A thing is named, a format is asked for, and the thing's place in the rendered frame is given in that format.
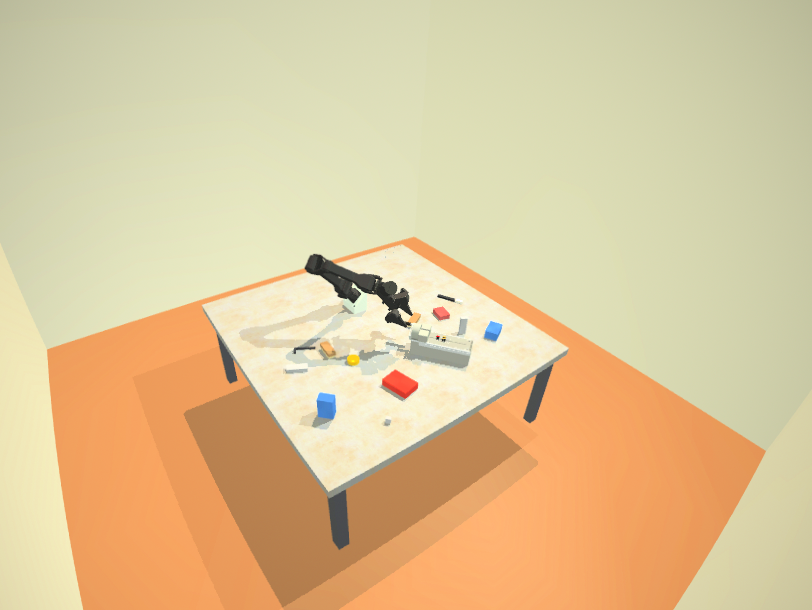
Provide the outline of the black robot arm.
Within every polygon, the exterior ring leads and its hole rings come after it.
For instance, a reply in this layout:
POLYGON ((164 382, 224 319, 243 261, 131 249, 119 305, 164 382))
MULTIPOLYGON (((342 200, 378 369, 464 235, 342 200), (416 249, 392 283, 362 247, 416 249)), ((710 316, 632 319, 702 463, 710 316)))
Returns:
POLYGON ((394 281, 382 282, 383 278, 379 275, 358 274, 318 254, 309 256, 304 270, 310 274, 320 275, 326 279, 334 285, 334 291, 337 293, 337 297, 348 299, 353 304, 361 295, 356 288, 352 288, 353 283, 364 293, 377 294, 381 300, 394 294, 392 301, 396 307, 399 307, 399 304, 409 302, 409 292, 405 288, 401 288, 400 293, 395 294, 398 287, 394 281), (376 279, 378 279, 377 282, 376 279))

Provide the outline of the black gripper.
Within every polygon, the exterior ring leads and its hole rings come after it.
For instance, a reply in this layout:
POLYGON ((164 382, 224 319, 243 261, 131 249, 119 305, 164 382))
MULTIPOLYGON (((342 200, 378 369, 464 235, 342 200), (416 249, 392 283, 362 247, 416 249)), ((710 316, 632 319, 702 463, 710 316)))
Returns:
POLYGON ((392 296, 394 297, 394 294, 389 295, 389 296, 385 297, 384 299, 382 299, 382 304, 386 304, 388 306, 388 311, 390 311, 389 313, 387 313, 387 315, 385 317, 385 321, 387 323, 398 324, 398 325, 403 326, 403 327, 406 328, 407 324, 401 318, 401 313, 399 313, 398 308, 400 308, 401 310, 403 310, 404 312, 406 312, 410 316, 413 316, 413 313, 412 313, 408 303, 399 304, 399 307, 396 307, 394 305, 393 301, 392 301, 392 296))

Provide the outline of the blue rectangular block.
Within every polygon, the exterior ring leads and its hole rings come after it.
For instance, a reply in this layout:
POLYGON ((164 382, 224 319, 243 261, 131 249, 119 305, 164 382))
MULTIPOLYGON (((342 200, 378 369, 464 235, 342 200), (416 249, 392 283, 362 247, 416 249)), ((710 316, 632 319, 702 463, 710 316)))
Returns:
POLYGON ((489 325, 485 330, 484 338, 497 341, 502 331, 502 326, 503 326, 502 324, 490 321, 489 325))
POLYGON ((320 392, 317 398, 317 412, 318 417, 334 419, 336 416, 335 395, 320 392))

